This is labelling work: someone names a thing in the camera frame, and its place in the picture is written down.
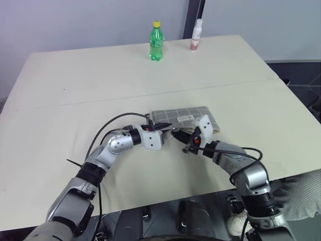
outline white spray bottle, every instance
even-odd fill
[[[192,51],[197,50],[197,47],[199,45],[201,33],[202,33],[202,23],[203,23],[202,19],[196,20],[196,25],[193,30],[192,42],[191,42],[191,47],[190,47],[190,50],[192,50]]]

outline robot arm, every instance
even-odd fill
[[[46,222],[31,232],[26,240],[67,241],[81,235],[93,212],[91,200],[103,177],[121,153],[138,144],[160,150],[164,144],[163,133],[135,126],[125,133],[108,134],[52,204]]]
[[[253,159],[240,155],[246,154],[241,147],[213,141],[213,128],[207,115],[197,118],[195,126],[194,132],[183,151],[213,159],[213,162],[230,176],[243,170],[235,175],[233,182],[242,197],[248,219],[256,232],[261,237],[268,235],[267,232],[269,231],[270,235],[276,235],[277,233],[278,236],[280,236],[280,232],[288,233],[290,240],[295,240],[283,213],[278,209],[273,199],[268,176],[263,165],[260,163],[253,165],[255,162]],[[240,154],[228,154],[221,151]]]

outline white table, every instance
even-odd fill
[[[82,163],[99,128],[123,112],[207,105],[215,138],[260,149],[270,179],[321,168],[321,126],[241,37],[203,38],[197,52],[189,43],[165,42],[160,62],[148,44],[31,55],[0,115],[0,230],[41,224],[78,171],[65,159]],[[103,212],[232,188],[183,146],[171,139],[120,156],[102,183]]]

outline plastic bottle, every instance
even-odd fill
[[[202,19],[196,20],[196,25],[193,30],[191,47],[190,47],[190,50],[192,50],[192,51],[197,50],[197,47],[199,45],[201,33],[202,33],[202,23],[203,23]]]
[[[152,60],[160,60],[163,57],[163,42],[164,35],[161,32],[160,21],[154,21],[152,23],[153,29],[149,36],[150,41],[150,58]]]

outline wall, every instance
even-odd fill
[[[188,0],[2,0],[0,98],[33,52],[148,42],[160,20],[166,40],[183,36]]]
[[[321,59],[321,0],[205,2],[202,36],[241,35],[266,61]]]

